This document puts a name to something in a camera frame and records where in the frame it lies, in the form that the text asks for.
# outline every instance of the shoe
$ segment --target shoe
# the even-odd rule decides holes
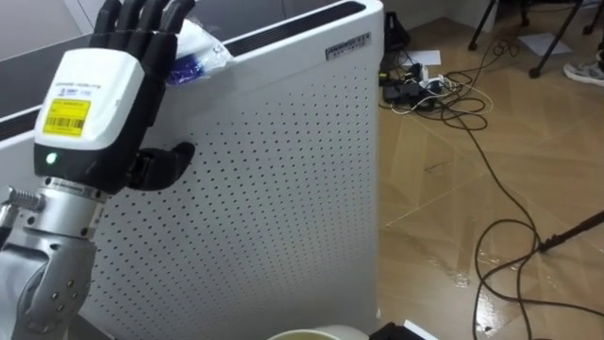
[[[598,61],[583,64],[569,62],[564,65],[564,74],[578,82],[604,87],[604,71]]]

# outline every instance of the plastic bag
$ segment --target plastic bag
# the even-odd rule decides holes
[[[176,61],[166,82],[179,86],[207,79],[234,63],[233,56],[221,42],[193,19],[187,19],[178,34]]]

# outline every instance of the tripod leg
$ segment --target tripod leg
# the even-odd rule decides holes
[[[496,0],[491,0],[491,2],[489,3],[489,7],[487,7],[487,10],[484,12],[482,19],[480,20],[480,24],[478,24],[478,27],[476,28],[476,32],[474,32],[474,37],[472,37],[472,41],[470,42],[470,45],[468,45],[468,49],[470,51],[476,51],[478,47],[476,41],[478,40],[478,36],[480,36],[480,32],[482,32],[482,29],[484,28],[484,24],[486,24],[487,19],[489,19],[489,15],[491,15],[495,3]]]
[[[590,34],[594,33],[594,29],[596,28],[597,21],[600,20],[600,16],[602,15],[602,10],[604,10],[604,2],[601,2],[600,5],[597,7],[596,17],[594,17],[594,21],[592,22],[592,24],[587,25],[586,27],[583,28],[584,35],[590,35]]]
[[[563,233],[562,235],[552,236],[547,241],[545,241],[539,245],[539,251],[544,253],[544,252],[550,250],[551,248],[557,247],[585,231],[592,230],[593,228],[599,226],[602,223],[604,223],[604,212],[599,212],[599,213],[595,214],[594,216],[581,222],[578,226]]]
[[[556,38],[554,38],[554,41],[551,42],[551,45],[547,49],[547,52],[545,52],[544,57],[539,62],[539,65],[537,65],[537,67],[531,69],[530,72],[528,73],[531,78],[537,78],[537,77],[541,76],[541,70],[544,68],[545,64],[547,63],[547,60],[549,60],[551,53],[554,52],[554,48],[556,48],[556,45],[558,45],[558,42],[560,41],[560,39],[566,32],[566,29],[568,28],[570,23],[573,21],[573,19],[575,19],[575,15],[577,15],[577,12],[581,8],[581,5],[583,5],[583,0],[577,0],[575,2],[575,6],[570,11],[570,14],[568,14],[566,21],[564,21],[564,24],[558,31],[558,35],[556,35]]]
[[[529,0],[522,0],[522,4],[520,5],[520,11],[522,13],[522,27],[527,27],[530,25],[529,6]]]

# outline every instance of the white perforated panel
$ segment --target white perforated panel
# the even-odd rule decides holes
[[[169,190],[109,201],[82,314],[125,340],[370,331],[379,50],[166,124],[158,143],[191,141],[197,155]]]

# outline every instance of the white cable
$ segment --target white cable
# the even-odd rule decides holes
[[[463,113],[467,113],[467,114],[483,115],[483,114],[486,114],[486,113],[491,112],[491,111],[492,111],[492,110],[495,108],[495,103],[493,102],[493,99],[492,99],[492,98],[491,98],[491,97],[490,97],[488,94],[484,93],[483,91],[481,91],[481,90],[479,90],[479,89],[477,89],[477,88],[475,88],[475,87],[473,87],[473,86],[471,86],[471,85],[468,85],[468,84],[462,84],[462,83],[458,83],[458,82],[453,81],[453,80],[451,80],[451,79],[446,79],[446,81],[448,81],[448,82],[449,82],[449,88],[454,88],[454,85],[455,85],[455,86],[457,86],[457,87],[467,87],[468,89],[470,89],[470,91],[476,91],[477,93],[479,93],[479,94],[481,94],[482,96],[484,96],[485,98],[487,98],[487,100],[489,101],[489,104],[491,104],[491,105],[490,105],[490,107],[489,107],[489,109],[488,109],[488,110],[486,110],[486,111],[480,111],[480,112],[471,112],[471,111],[468,111],[468,110],[457,110],[457,109],[455,109],[455,111],[457,111],[457,112],[463,112]],[[426,98],[422,99],[422,100],[421,100],[419,103],[417,103],[417,104],[416,104],[414,107],[412,107],[411,109],[406,110],[406,111],[404,111],[404,112],[401,112],[401,111],[396,110],[396,109],[394,108],[394,105],[393,105],[393,104],[390,104],[390,109],[391,109],[391,111],[392,111],[392,112],[394,112],[394,113],[396,113],[396,114],[398,114],[398,115],[406,115],[406,114],[409,114],[409,113],[414,112],[414,111],[415,111],[417,108],[419,108],[419,107],[420,107],[422,104],[424,104],[424,102],[426,102],[427,100],[430,100],[430,99],[436,99],[436,98],[445,98],[445,97],[448,97],[448,96],[450,96],[450,95],[454,94],[453,92],[444,93],[444,94],[437,94],[437,93],[433,92],[432,90],[430,90],[430,89],[429,89],[429,85],[430,85],[431,83],[433,83],[433,82],[441,82],[443,85],[445,85],[445,84],[444,84],[444,83],[443,83],[441,80],[433,80],[433,81],[430,81],[430,83],[429,83],[429,84],[426,86],[426,90],[427,90],[429,93],[433,94],[433,95],[428,96],[428,97],[426,97]]]
[[[488,94],[484,93],[483,91],[475,88],[472,85],[462,84],[462,83],[458,83],[458,82],[455,82],[455,81],[452,81],[452,80],[449,80],[449,82],[451,84],[456,84],[458,86],[466,87],[466,88],[470,89],[470,91],[475,91],[475,92],[477,92],[479,94],[482,94],[482,96],[484,96],[485,98],[487,98],[487,100],[491,104],[491,106],[490,106],[490,108],[488,110],[480,111],[480,112],[469,112],[469,111],[466,111],[466,110],[457,110],[457,109],[455,109],[455,111],[469,113],[469,114],[483,115],[483,114],[491,112],[495,108],[495,102],[493,101],[493,99],[491,99],[491,97]]]
[[[427,100],[430,100],[430,99],[435,99],[435,98],[443,98],[443,97],[447,97],[447,96],[450,96],[450,95],[451,95],[451,93],[445,93],[445,94],[438,94],[438,95],[431,95],[431,96],[428,96],[428,97],[426,97],[426,98],[424,98],[424,99],[420,100],[420,101],[419,101],[419,103],[417,103],[417,104],[416,104],[414,107],[412,107],[411,109],[406,110],[405,112],[400,112],[400,111],[397,111],[397,110],[394,108],[394,106],[393,106],[392,104],[390,105],[390,109],[391,109],[391,110],[392,110],[394,113],[396,113],[396,114],[398,114],[398,115],[405,115],[405,114],[409,114],[409,113],[411,113],[411,112],[415,111],[415,110],[416,110],[417,108],[419,108],[419,107],[420,107],[422,104],[424,104],[424,102],[425,102],[425,101],[427,101]]]

